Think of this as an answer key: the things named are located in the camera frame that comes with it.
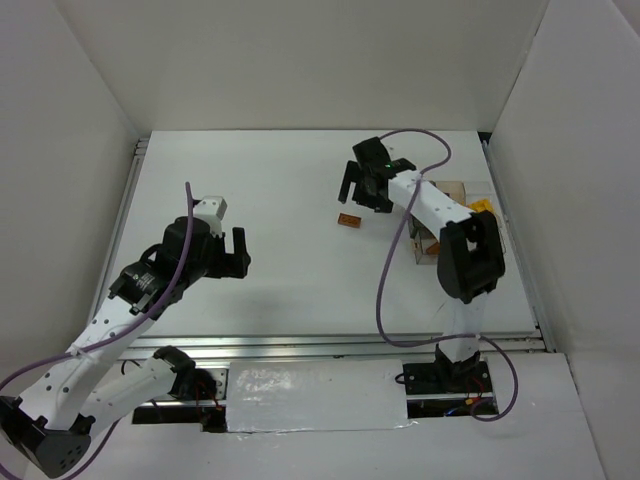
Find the brown lego brick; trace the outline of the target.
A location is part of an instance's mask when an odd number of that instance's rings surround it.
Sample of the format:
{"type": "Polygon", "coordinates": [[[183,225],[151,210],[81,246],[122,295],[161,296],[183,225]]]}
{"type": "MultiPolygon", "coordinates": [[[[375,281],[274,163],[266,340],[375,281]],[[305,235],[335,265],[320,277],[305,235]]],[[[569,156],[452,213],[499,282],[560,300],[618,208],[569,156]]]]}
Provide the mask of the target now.
{"type": "Polygon", "coordinates": [[[341,226],[346,226],[350,228],[360,228],[362,219],[358,216],[340,213],[338,216],[337,223],[341,226]]]}

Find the brown lego plate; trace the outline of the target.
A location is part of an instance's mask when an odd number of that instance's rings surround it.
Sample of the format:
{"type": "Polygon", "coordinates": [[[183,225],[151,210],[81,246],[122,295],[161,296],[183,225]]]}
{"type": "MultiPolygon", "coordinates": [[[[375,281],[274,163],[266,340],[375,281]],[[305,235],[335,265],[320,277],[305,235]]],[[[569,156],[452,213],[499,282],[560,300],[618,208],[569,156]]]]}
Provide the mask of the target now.
{"type": "Polygon", "coordinates": [[[440,244],[438,242],[435,242],[428,248],[427,252],[429,255],[438,255],[440,252],[440,244]]]}

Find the yellow rectangular lego brick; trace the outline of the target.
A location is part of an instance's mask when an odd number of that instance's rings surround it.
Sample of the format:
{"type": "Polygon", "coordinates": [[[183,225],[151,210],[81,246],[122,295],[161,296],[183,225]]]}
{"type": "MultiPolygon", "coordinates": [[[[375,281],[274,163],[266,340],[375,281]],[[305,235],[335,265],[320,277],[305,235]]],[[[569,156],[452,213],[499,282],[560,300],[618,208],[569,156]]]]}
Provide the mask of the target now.
{"type": "Polygon", "coordinates": [[[495,213],[495,209],[488,198],[483,198],[477,201],[474,201],[468,205],[468,207],[476,213],[481,212],[490,212],[492,214],[495,213]]]}

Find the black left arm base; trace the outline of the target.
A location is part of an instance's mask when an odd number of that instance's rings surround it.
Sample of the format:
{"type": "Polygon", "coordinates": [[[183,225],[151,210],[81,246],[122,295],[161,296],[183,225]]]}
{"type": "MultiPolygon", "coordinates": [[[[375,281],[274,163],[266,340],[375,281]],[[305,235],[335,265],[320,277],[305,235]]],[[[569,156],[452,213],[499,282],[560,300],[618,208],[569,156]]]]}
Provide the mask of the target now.
{"type": "Polygon", "coordinates": [[[165,395],[181,401],[219,401],[226,398],[226,370],[221,370],[222,378],[217,379],[209,370],[197,367],[191,357],[174,346],[157,349],[152,358],[162,361],[171,372],[169,389],[165,395]]]}

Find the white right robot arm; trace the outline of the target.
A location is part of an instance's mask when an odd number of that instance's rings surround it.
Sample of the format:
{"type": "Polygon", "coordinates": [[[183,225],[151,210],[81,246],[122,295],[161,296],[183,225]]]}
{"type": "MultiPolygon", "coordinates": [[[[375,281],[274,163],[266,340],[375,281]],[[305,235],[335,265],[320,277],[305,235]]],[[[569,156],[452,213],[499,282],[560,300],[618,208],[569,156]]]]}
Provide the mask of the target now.
{"type": "Polygon", "coordinates": [[[415,219],[434,235],[440,246],[437,279],[454,300],[453,320],[434,341],[436,361],[445,371],[457,375],[478,362],[486,300],[504,276],[506,266],[495,215],[456,202],[424,178],[452,158],[452,149],[442,137],[426,134],[443,145],[445,158],[422,170],[405,158],[393,160],[378,136],[356,144],[352,148],[355,158],[345,167],[338,201],[344,204],[351,199],[379,214],[389,214],[396,206],[404,210],[385,259],[375,303],[378,332],[392,346],[420,345],[389,337],[381,318],[384,285],[404,225],[415,219]]]}

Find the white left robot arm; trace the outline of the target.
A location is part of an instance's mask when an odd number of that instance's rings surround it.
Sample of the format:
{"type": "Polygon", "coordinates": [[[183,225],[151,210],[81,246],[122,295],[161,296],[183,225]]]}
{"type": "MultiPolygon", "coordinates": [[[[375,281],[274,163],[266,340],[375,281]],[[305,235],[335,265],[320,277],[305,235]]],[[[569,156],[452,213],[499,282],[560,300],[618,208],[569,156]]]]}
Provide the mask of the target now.
{"type": "Polygon", "coordinates": [[[44,375],[21,394],[1,399],[1,433],[50,479],[74,477],[92,440],[140,404],[158,396],[218,399],[218,381],[185,352],[165,346],[136,369],[102,385],[122,353],[202,278],[243,279],[251,263],[245,231],[225,236],[203,219],[179,217],[161,242],[123,268],[93,320],[44,375]]]}

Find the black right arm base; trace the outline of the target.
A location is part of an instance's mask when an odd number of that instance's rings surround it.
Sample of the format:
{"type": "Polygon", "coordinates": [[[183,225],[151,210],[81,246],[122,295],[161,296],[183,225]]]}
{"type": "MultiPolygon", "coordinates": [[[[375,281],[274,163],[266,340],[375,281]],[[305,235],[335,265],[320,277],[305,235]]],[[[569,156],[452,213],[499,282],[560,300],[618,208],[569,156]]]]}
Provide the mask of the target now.
{"type": "Polygon", "coordinates": [[[394,378],[407,395],[478,394],[492,391],[487,362],[479,352],[460,362],[451,362],[436,350],[431,362],[406,363],[394,378]]]}

